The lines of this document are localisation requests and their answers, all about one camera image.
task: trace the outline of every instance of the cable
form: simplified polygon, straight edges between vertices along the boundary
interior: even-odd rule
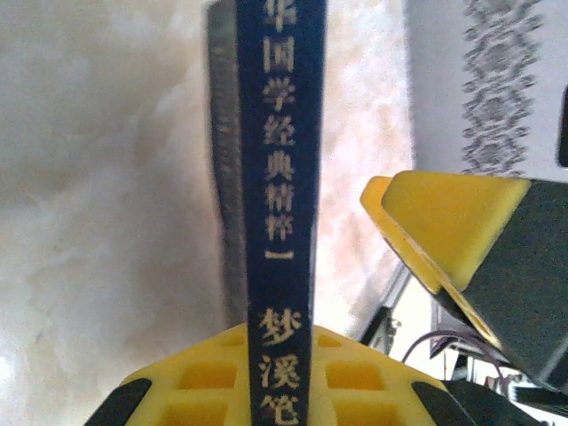
[[[402,363],[406,364],[408,357],[414,351],[414,349],[416,349],[416,346],[418,346],[422,342],[430,340],[433,337],[455,337],[457,339],[463,340],[464,342],[474,345],[485,355],[485,357],[493,364],[493,366],[497,370],[497,375],[499,376],[499,381],[501,383],[501,386],[505,383],[505,378],[503,377],[503,374],[499,369],[499,361],[491,354],[489,346],[483,342],[478,341],[478,339],[475,336],[468,335],[467,333],[462,333],[459,331],[437,330],[423,335],[422,337],[418,338],[416,342],[412,343],[410,348],[408,348],[408,351],[406,351],[405,356],[402,357]]]

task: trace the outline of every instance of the dark blue book spine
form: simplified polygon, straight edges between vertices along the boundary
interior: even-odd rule
[[[208,8],[210,138],[222,222],[222,274],[229,326],[246,320],[247,284],[242,208],[241,129],[234,0]]]
[[[307,425],[325,0],[236,0],[252,424]]]

